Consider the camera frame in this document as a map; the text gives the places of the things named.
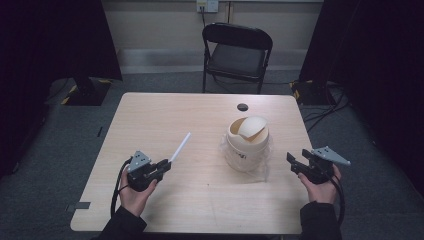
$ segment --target hand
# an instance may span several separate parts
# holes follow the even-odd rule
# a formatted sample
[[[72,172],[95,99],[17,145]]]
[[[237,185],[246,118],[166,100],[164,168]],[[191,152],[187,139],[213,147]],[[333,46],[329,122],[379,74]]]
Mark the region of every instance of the hand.
[[[119,198],[121,199],[121,206],[131,212],[134,216],[140,217],[141,213],[146,206],[147,199],[153,193],[156,188],[157,180],[153,180],[149,187],[142,191],[137,192],[134,189],[130,188],[128,185],[128,166],[122,171],[121,176],[121,188],[124,187],[120,193]]]
[[[333,164],[334,175],[340,180],[341,174],[336,165]],[[336,200],[337,190],[334,185],[327,181],[322,184],[314,184],[309,181],[309,179],[302,173],[298,174],[300,181],[305,185],[306,190],[308,191],[309,201],[316,201],[318,203],[331,203],[333,204]],[[333,180],[338,183],[336,177],[333,177]]]

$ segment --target stand base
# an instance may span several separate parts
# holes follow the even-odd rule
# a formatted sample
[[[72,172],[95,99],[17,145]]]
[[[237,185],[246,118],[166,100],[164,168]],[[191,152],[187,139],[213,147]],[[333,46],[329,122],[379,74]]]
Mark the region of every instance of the stand base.
[[[91,94],[83,94],[75,85],[69,91],[68,95],[63,99],[62,105],[69,106],[101,106],[105,98],[111,82],[108,80],[94,80],[94,92]]]
[[[327,88],[318,87],[313,81],[292,82],[290,88],[298,104],[335,105],[333,96]]]

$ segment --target gray carpet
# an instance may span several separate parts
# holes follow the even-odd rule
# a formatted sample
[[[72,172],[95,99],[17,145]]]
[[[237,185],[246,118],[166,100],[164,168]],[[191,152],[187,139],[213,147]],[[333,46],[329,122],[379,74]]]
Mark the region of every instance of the gray carpet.
[[[285,83],[298,75],[299,71],[267,72],[262,94],[291,94]],[[80,199],[120,97],[126,92],[200,93],[201,79],[201,72],[124,75],[124,82],[113,83],[101,107],[60,105],[73,81],[56,81],[51,93],[57,94],[47,102],[50,110],[44,126],[18,172],[0,182],[0,239],[95,236],[73,232],[69,227],[72,213],[65,209]],[[254,94],[256,89],[252,84],[223,80],[226,83],[220,86],[209,80],[210,93]],[[332,93],[338,99],[341,90],[334,88]],[[300,106],[306,119],[326,108]],[[313,123],[307,121],[305,126],[310,128]],[[351,167],[340,167],[346,195],[344,239],[423,239],[422,197],[396,164],[374,146],[366,122],[350,105],[324,118],[309,136],[313,147],[330,146],[352,162]]]

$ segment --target black folding chair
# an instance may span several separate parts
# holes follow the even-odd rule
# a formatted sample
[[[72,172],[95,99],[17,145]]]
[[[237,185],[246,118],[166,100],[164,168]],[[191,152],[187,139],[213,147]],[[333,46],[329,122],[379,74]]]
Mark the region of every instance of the black folding chair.
[[[264,31],[228,23],[212,23],[202,32],[205,44],[203,64],[203,92],[206,91],[206,73],[216,76],[258,83],[257,94],[262,83],[272,39]],[[216,47],[211,54],[211,43]]]

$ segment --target chair backrest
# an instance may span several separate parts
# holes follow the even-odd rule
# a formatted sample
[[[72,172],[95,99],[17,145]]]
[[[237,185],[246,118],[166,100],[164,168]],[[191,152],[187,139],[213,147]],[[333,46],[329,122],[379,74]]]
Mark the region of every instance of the chair backrest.
[[[239,26],[229,23],[212,23],[202,31],[203,41],[244,48],[271,51],[272,39],[261,29]]]

